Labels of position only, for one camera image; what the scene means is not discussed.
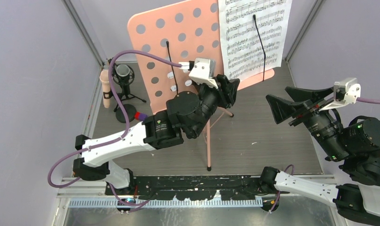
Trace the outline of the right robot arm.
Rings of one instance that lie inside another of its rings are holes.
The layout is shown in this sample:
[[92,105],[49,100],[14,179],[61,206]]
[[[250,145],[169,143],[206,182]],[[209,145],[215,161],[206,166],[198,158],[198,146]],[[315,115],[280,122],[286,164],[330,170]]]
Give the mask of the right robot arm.
[[289,120],[291,126],[304,124],[326,153],[326,160],[337,162],[352,183],[316,183],[265,167],[260,189],[302,195],[335,208],[345,219],[380,226],[380,120],[361,115],[344,127],[337,110],[357,101],[360,86],[317,90],[286,87],[285,91],[291,101],[266,96],[275,123]]

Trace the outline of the pink music stand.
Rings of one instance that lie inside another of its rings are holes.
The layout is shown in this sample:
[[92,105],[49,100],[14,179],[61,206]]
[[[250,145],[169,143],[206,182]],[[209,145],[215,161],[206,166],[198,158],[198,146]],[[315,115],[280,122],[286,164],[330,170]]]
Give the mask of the pink music stand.
[[[133,15],[127,30],[133,48],[175,62],[197,57],[216,61],[216,74],[223,73],[218,12],[215,0],[186,0]],[[195,91],[185,82],[188,75],[152,58],[137,55],[136,60],[145,85],[151,113],[166,109],[167,100],[175,96],[171,87]],[[154,151],[154,161],[146,164],[147,175],[239,175],[257,172],[252,143],[240,140],[251,135],[256,111],[245,105],[251,89],[260,88],[274,77],[274,70],[254,75],[240,83],[235,105],[219,108],[197,139],[182,145]]]

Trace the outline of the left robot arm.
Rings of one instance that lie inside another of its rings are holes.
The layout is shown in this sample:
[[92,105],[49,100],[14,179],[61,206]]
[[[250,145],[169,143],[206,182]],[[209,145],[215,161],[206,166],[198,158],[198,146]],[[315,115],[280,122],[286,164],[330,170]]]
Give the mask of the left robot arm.
[[78,147],[83,151],[73,161],[74,175],[86,181],[105,180],[122,194],[131,194],[135,188],[132,171],[113,160],[181,145],[183,135],[188,139],[198,138],[217,108],[231,108],[236,101],[240,79],[228,80],[219,74],[213,80],[218,83],[217,88],[203,83],[197,86],[198,93],[182,91],[166,102],[165,110],[126,131],[96,139],[77,136],[81,142]]

